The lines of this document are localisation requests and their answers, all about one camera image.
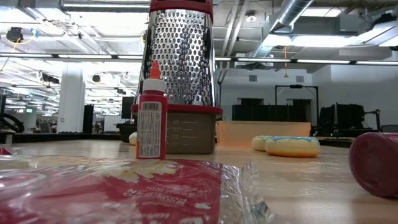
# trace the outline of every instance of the translucent orange container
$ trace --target translucent orange container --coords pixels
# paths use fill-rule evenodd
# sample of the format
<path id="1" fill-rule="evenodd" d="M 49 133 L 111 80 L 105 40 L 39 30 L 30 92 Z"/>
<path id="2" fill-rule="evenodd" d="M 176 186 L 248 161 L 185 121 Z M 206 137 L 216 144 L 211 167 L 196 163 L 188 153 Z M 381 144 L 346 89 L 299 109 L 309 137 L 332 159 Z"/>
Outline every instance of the translucent orange container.
<path id="1" fill-rule="evenodd" d="M 275 121 L 219 121 L 217 145 L 251 148 L 255 136 L 309 137 L 311 123 Z"/>

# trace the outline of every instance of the red squeeze bottle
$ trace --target red squeeze bottle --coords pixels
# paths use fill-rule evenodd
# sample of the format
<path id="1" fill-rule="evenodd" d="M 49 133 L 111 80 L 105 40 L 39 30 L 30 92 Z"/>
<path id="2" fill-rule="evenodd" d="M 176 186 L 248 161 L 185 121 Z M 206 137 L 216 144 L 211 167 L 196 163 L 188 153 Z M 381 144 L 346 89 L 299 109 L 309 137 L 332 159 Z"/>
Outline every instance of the red squeeze bottle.
<path id="1" fill-rule="evenodd" d="M 137 159 L 166 158 L 166 82 L 160 79 L 159 64 L 152 64 L 149 78 L 142 82 L 138 104 Z"/>

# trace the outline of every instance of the table surface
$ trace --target table surface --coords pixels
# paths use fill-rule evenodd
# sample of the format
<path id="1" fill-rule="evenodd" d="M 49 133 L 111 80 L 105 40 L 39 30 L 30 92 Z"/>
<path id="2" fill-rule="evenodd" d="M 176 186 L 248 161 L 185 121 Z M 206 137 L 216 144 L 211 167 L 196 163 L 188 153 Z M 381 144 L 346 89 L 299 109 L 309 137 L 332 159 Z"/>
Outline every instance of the table surface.
<path id="1" fill-rule="evenodd" d="M 135 158 L 119 141 L 80 140 L 13 144 L 18 154 Z M 255 161 L 268 206 L 289 223 L 398 223 L 398 198 L 370 195 L 353 179 L 348 149 L 322 146 L 317 158 L 268 156 L 252 149 L 217 147 L 212 155 L 167 155 L 242 167 Z"/>

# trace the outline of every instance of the bottle label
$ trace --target bottle label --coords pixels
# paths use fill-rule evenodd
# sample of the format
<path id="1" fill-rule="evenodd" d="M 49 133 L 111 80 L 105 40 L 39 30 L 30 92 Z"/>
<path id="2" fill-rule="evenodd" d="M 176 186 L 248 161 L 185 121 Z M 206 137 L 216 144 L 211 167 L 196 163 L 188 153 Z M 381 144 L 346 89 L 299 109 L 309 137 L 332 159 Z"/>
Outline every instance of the bottle label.
<path id="1" fill-rule="evenodd" d="M 162 127 L 162 104 L 142 102 L 138 112 L 139 156 L 143 158 L 160 157 Z"/>

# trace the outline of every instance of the red grater handle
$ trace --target red grater handle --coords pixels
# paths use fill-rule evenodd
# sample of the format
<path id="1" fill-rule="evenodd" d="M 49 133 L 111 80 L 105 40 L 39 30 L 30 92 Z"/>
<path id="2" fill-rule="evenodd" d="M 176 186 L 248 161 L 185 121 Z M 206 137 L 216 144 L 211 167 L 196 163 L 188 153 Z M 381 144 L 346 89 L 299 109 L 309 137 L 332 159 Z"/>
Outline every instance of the red grater handle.
<path id="1" fill-rule="evenodd" d="M 213 0 L 152 0 L 149 12 L 166 9 L 186 9 L 204 12 L 213 20 Z"/>

